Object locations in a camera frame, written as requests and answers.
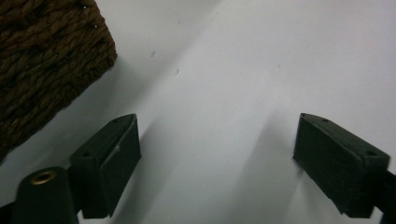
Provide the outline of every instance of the white tabletop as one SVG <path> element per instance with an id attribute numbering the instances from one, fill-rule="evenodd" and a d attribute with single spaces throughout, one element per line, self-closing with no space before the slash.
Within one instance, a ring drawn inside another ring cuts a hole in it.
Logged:
<path id="1" fill-rule="evenodd" d="M 119 58 L 7 157 L 0 205 L 136 113 L 142 159 L 115 215 L 80 223 L 378 223 L 340 215 L 291 157 L 302 112 L 396 157 L 395 1 L 97 3 Z"/>

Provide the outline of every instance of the white surface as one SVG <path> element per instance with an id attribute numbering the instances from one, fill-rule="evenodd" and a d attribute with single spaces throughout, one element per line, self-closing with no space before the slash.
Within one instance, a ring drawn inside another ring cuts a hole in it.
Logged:
<path id="1" fill-rule="evenodd" d="M 81 223 L 378 223 L 339 215 L 291 156 L 306 112 L 396 157 L 396 2 L 97 2 L 116 65 L 8 156 L 0 205 L 136 113 L 143 158 L 116 214 Z"/>

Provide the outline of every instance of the brass grommet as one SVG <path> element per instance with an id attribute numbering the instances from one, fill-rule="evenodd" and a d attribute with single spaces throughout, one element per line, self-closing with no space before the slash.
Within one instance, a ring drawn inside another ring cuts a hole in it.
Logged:
<path id="1" fill-rule="evenodd" d="M 56 173 L 54 171 L 51 170 L 44 171 L 33 177 L 30 183 L 33 185 L 42 185 L 47 182 L 50 182 L 53 178 L 55 178 L 55 176 Z"/>

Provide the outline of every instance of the brown woven texture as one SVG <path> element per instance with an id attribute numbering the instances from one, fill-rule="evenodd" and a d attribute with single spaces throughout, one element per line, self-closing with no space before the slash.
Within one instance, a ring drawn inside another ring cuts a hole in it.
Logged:
<path id="1" fill-rule="evenodd" d="M 116 58 L 93 0 L 0 0 L 0 161 Z"/>

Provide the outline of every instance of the wicker basket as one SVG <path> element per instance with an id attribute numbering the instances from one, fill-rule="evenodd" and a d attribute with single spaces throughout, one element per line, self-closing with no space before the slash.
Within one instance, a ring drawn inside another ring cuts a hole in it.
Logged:
<path id="1" fill-rule="evenodd" d="M 116 58 L 93 0 L 0 1 L 0 161 Z"/>

